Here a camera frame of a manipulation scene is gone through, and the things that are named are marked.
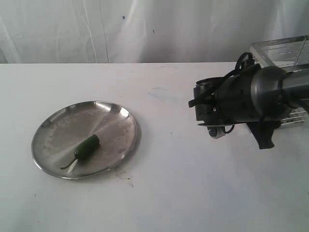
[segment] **metal plate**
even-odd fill
[[[137,133],[134,117],[120,105],[82,102],[59,110],[41,124],[32,140],[32,156],[46,173],[78,179],[119,164],[134,148]],[[92,134],[99,137],[100,147],[88,159],[61,170],[74,159],[75,148]]]

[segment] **white tabletop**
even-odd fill
[[[214,140],[188,108],[195,81],[234,63],[0,65],[0,231],[307,232],[309,128],[259,150],[248,130]],[[55,111],[101,100],[139,122],[136,152],[107,174],[49,176],[31,140]]]

